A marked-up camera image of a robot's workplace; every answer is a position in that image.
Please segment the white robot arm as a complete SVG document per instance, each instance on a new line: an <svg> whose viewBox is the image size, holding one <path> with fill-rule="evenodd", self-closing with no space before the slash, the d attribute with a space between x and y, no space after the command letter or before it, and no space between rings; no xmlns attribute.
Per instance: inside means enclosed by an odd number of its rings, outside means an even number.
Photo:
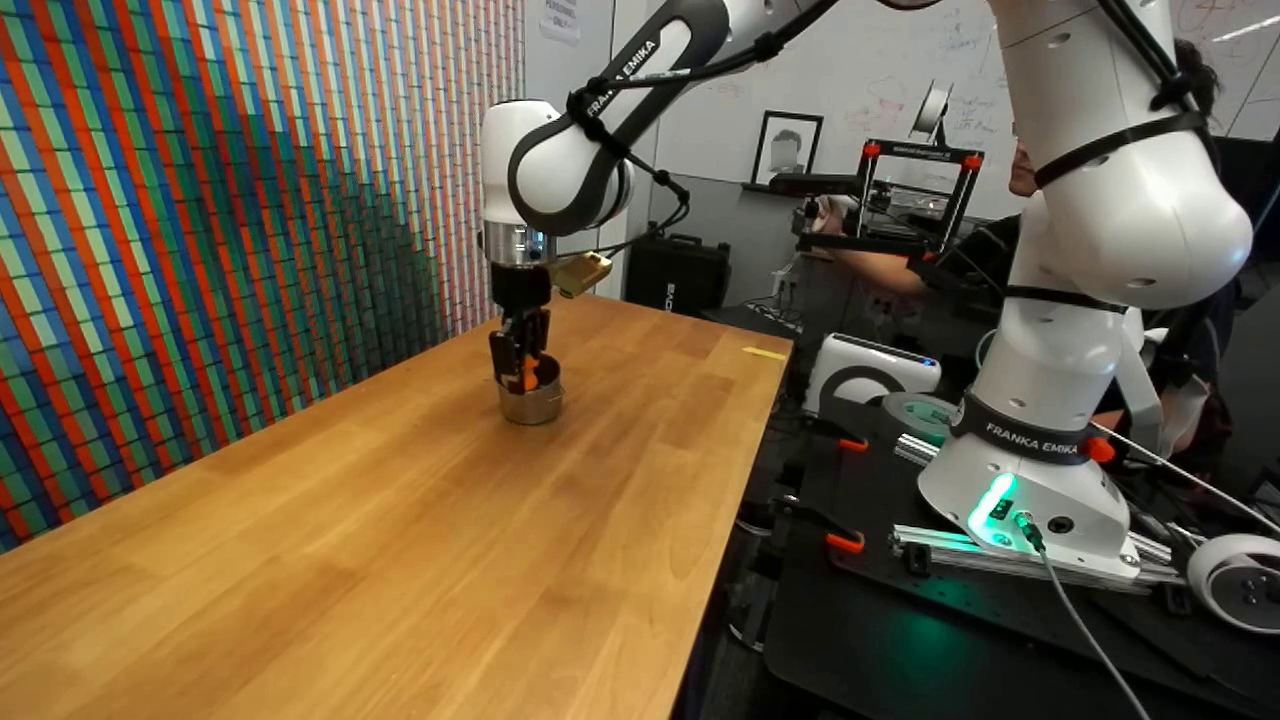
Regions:
<svg viewBox="0 0 1280 720"><path fill-rule="evenodd" d="M500 101L480 135L480 248L540 279L630 202L634 145L711 76L780 54L837 0L659 0L567 101ZM1070 568L1138 562L1130 500L1083 453L1139 359L1139 316L1223 286L1251 218L1221 184L1168 0L990 0L1014 135L1037 167L994 347L919 497L985 547L1034 519Z"/></svg>

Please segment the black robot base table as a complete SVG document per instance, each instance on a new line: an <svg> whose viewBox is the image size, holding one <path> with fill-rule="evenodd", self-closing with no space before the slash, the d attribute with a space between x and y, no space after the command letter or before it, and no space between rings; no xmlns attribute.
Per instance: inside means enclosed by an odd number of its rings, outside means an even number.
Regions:
<svg viewBox="0 0 1280 720"><path fill-rule="evenodd" d="M842 434L780 403L709 614L704 720L1280 720L1280 650L1190 597L1057 589L903 559L890 527L926 500L896 423ZM834 554L784 497L862 527Z"/></svg>

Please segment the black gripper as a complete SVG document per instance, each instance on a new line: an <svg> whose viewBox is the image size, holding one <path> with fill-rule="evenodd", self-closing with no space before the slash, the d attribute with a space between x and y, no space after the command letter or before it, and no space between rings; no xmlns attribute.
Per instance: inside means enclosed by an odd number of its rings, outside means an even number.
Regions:
<svg viewBox="0 0 1280 720"><path fill-rule="evenodd" d="M520 393L520 350L550 350L550 301L553 279L543 267L494 267L494 304L500 308L500 332L489 332L494 374L504 393Z"/></svg>

